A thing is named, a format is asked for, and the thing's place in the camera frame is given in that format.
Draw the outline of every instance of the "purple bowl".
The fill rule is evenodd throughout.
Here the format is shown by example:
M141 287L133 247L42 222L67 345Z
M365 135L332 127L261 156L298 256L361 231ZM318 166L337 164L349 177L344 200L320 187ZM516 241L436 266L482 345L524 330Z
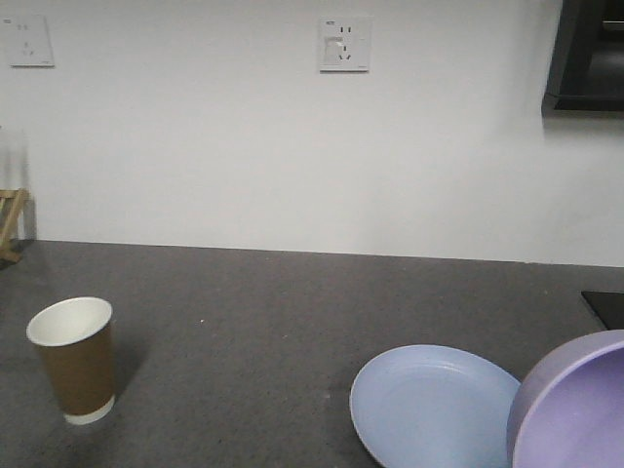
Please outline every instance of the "purple bowl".
M624 330L563 344L526 376L507 422L513 468L624 466Z

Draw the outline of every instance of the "outlet faceplate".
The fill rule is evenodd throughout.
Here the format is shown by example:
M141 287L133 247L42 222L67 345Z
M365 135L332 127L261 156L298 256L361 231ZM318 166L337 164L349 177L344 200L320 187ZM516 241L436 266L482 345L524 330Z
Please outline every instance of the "outlet faceplate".
M2 18L10 66L54 66L46 17L24 15Z
M371 17L319 19L319 70L369 71L371 33Z

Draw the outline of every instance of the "wooden stand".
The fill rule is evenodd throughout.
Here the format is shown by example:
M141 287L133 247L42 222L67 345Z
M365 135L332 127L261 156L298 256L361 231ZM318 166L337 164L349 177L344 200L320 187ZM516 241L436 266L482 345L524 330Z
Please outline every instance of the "wooden stand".
M28 199L28 191L0 189L0 259L17 263L21 255L11 250L11 236L18 229L18 219L24 203Z

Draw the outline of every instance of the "gray countertop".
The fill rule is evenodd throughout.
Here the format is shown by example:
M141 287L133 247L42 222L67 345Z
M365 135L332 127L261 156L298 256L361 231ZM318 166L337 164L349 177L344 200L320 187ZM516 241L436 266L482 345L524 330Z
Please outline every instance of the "gray countertop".
M0 270L0 466L377 467L351 424L358 370L453 346L522 379L603 327L582 290L618 268L35 242ZM25 337L79 295L114 307L118 401L70 426Z

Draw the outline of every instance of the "paper cup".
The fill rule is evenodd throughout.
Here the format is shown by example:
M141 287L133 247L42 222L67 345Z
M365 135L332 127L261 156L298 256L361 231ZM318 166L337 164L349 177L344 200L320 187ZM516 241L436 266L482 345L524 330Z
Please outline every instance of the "paper cup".
M75 297L42 310L26 328L72 424L97 421L115 403L111 316L106 300Z

